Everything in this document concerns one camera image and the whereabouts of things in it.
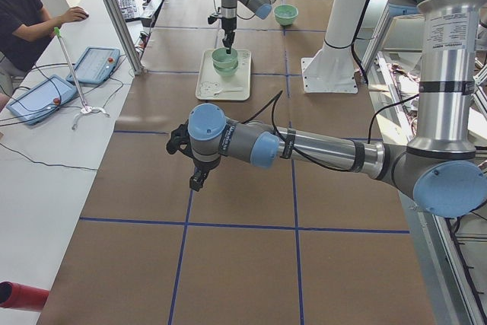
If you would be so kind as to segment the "green bowl with ice cubes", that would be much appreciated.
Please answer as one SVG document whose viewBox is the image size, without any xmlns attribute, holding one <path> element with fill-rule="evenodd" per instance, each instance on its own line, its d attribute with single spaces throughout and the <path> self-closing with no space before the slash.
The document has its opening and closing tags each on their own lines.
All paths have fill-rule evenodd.
<svg viewBox="0 0 487 325">
<path fill-rule="evenodd" d="M 275 20 L 283 27 L 292 25 L 298 14 L 298 9 L 293 5 L 278 5 L 274 8 Z"/>
</svg>

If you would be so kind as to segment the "blue teach pendant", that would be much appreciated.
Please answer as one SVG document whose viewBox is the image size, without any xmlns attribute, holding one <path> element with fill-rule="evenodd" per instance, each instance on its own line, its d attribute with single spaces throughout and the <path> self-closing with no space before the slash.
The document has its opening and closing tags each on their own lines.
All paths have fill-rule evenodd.
<svg viewBox="0 0 487 325">
<path fill-rule="evenodd" d="M 88 47 L 74 65 L 80 84 L 99 85 L 105 82 L 120 58 L 117 48 Z"/>
<path fill-rule="evenodd" d="M 52 75 L 7 104 L 7 109 L 22 123 L 37 124 L 53 114 L 77 94 L 76 87 L 58 75 Z"/>
</svg>

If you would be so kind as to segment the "seated person black shirt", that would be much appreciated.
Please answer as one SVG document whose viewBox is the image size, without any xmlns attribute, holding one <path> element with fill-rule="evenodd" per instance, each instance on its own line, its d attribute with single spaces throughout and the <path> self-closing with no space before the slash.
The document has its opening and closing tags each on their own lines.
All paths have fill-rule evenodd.
<svg viewBox="0 0 487 325">
<path fill-rule="evenodd" d="M 78 6 L 53 18 L 41 0 L 1 0 L 1 71 L 24 77 L 50 44 L 56 27 L 88 17 Z"/>
</svg>

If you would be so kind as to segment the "silver rod on stand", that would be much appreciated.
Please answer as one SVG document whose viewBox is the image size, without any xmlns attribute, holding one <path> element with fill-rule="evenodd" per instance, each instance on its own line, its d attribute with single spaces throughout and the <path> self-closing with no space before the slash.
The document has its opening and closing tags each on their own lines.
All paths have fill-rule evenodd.
<svg viewBox="0 0 487 325">
<path fill-rule="evenodd" d="M 74 69 L 74 66 L 72 64 L 72 61 L 70 59 L 70 56 L 68 54 L 68 51 L 65 47 L 65 43 L 64 43 L 64 40 L 61 36 L 61 33 L 60 33 L 60 29 L 58 27 L 54 27 L 53 28 L 53 32 L 54 34 L 56 35 L 58 41 L 59 41 L 59 44 L 61 46 L 61 49 L 62 49 L 62 52 L 65 56 L 65 60 L 66 62 L 68 63 L 68 67 L 69 67 L 69 70 L 70 70 L 70 74 L 72 76 L 72 79 L 75 83 L 75 87 L 76 87 L 76 90 L 78 92 L 78 96 L 80 97 L 81 99 L 81 109 L 80 111 L 75 115 L 74 117 L 74 120 L 73 120 L 73 124 L 72 124 L 72 130 L 75 131 L 78 127 L 78 121 L 80 120 L 80 118 L 82 118 L 83 116 L 87 116 L 89 114 L 93 114 L 93 113 L 102 113 L 104 116 L 106 117 L 109 117 L 109 113 L 107 111 L 105 111 L 105 109 L 103 107 L 92 107 L 87 99 L 85 98 L 84 96 L 84 92 L 83 90 L 81 89 L 81 85 L 80 85 L 80 82 L 77 78 L 77 75 L 75 74 L 75 69 Z"/>
</svg>

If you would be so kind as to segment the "blue teach pendant near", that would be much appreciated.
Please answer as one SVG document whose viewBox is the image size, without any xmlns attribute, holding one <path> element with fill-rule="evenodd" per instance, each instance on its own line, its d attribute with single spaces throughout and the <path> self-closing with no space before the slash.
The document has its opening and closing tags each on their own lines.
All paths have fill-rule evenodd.
<svg viewBox="0 0 487 325">
<path fill-rule="evenodd" d="M 77 94 L 76 87 L 58 75 L 52 75 L 7 104 L 7 109 L 22 123 L 37 124 L 53 114 Z"/>
</svg>

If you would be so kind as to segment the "blue teach pendant far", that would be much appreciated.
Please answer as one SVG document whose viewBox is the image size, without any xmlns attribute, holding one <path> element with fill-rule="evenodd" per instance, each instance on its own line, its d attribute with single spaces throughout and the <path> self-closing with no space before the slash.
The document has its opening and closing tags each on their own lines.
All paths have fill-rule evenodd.
<svg viewBox="0 0 487 325">
<path fill-rule="evenodd" d="M 105 82 L 120 58 L 117 48 L 88 47 L 74 65 L 80 84 L 99 85 Z"/>
</svg>

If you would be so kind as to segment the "red cylinder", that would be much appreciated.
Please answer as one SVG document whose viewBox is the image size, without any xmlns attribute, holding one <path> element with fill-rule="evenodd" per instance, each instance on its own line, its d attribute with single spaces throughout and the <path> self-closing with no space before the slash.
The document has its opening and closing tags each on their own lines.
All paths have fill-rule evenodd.
<svg viewBox="0 0 487 325">
<path fill-rule="evenodd" d="M 16 282 L 1 283 L 1 308 L 41 312 L 49 291 Z"/>
</svg>

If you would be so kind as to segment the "green bowl on tray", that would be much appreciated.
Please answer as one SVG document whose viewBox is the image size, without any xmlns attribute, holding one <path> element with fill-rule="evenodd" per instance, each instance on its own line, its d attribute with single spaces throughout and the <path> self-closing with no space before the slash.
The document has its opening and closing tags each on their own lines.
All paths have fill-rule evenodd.
<svg viewBox="0 0 487 325">
<path fill-rule="evenodd" d="M 231 77 L 237 72 L 239 62 L 237 59 L 227 62 L 213 62 L 215 72 L 222 77 Z"/>
</svg>

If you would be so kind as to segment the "white plastic spoon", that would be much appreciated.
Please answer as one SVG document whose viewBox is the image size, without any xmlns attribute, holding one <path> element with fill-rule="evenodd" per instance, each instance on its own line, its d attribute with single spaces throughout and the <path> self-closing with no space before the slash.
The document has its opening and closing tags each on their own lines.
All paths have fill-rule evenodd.
<svg viewBox="0 0 487 325">
<path fill-rule="evenodd" d="M 234 92 L 241 92 L 244 91 L 242 87 L 240 88 L 226 88 L 226 89 L 220 89 L 217 90 L 213 93 L 213 97 L 217 97 L 218 95 L 225 94 L 225 93 L 234 93 Z"/>
</svg>

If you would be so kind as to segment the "pale green bear tray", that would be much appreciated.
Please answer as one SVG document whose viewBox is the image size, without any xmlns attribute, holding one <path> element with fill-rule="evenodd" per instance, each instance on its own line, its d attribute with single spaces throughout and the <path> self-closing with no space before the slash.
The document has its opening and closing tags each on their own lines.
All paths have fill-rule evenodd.
<svg viewBox="0 0 487 325">
<path fill-rule="evenodd" d="M 231 77 L 218 75 L 213 67 L 212 52 L 207 49 L 202 56 L 195 96 L 199 100 L 237 100 L 245 101 L 250 97 L 250 70 L 252 54 L 248 49 L 237 49 L 238 69 Z M 241 92 L 225 93 L 213 97 L 213 93 L 226 88 L 243 88 Z"/>
</svg>

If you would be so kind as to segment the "black keyboard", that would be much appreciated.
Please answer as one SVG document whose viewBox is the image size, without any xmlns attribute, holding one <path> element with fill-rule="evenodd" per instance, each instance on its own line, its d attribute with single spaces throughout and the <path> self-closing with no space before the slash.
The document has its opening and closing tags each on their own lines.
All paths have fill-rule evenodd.
<svg viewBox="0 0 487 325">
<path fill-rule="evenodd" d="M 116 0 L 124 21 L 137 21 L 139 19 L 138 4 L 136 0 Z"/>
</svg>

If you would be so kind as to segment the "aluminium frame post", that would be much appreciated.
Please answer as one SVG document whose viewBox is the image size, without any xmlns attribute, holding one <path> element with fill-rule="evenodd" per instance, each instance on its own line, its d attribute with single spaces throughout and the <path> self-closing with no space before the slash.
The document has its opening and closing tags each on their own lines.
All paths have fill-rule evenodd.
<svg viewBox="0 0 487 325">
<path fill-rule="evenodd" d="M 125 51 L 125 54 L 127 56 L 127 59 L 129 60 L 129 64 L 131 65 L 134 74 L 142 74 L 145 71 L 145 68 L 142 65 L 139 54 L 136 51 L 134 42 L 132 41 L 132 37 L 129 32 L 129 28 L 126 25 L 126 22 L 123 20 L 123 16 L 119 9 L 117 1 L 103 0 L 103 3 L 105 4 L 108 15 L 110 16 L 110 20 L 112 21 L 116 34 L 122 44 L 122 47 Z"/>
</svg>

